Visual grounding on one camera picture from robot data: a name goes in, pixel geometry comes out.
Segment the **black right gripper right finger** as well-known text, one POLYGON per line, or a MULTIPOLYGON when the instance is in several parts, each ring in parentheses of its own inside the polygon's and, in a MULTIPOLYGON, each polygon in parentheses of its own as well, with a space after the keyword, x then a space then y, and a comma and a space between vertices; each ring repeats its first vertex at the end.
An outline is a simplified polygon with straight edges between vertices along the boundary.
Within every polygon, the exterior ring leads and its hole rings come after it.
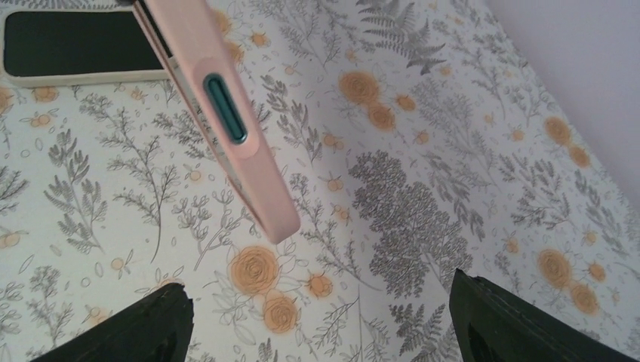
POLYGON ((486 278, 454 273, 449 297, 464 361, 596 362, 631 358, 486 278))

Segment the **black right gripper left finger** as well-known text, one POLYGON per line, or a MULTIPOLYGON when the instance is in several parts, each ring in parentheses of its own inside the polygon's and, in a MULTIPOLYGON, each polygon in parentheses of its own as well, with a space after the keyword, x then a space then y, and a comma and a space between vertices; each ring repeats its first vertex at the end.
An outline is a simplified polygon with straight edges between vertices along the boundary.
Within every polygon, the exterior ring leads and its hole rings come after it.
POLYGON ((184 286, 169 283, 35 361, 184 362, 193 318, 184 286))

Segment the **phone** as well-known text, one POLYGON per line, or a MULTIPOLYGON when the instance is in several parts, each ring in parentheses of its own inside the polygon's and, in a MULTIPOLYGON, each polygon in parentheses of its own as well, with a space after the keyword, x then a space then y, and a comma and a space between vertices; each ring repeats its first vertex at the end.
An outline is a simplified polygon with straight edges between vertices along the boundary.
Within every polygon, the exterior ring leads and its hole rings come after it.
POLYGON ((1 72, 21 87, 169 77, 127 9, 9 11, 1 18, 1 72))

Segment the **pink phone case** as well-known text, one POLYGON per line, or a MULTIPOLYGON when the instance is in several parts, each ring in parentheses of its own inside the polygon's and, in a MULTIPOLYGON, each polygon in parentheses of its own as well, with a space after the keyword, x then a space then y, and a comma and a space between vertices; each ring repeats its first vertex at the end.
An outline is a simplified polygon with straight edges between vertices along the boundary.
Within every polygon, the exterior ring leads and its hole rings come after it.
POLYGON ((203 115, 218 144, 210 144, 266 238, 295 234, 300 218, 263 135, 223 35, 205 1, 133 1, 149 44, 186 102, 203 115))

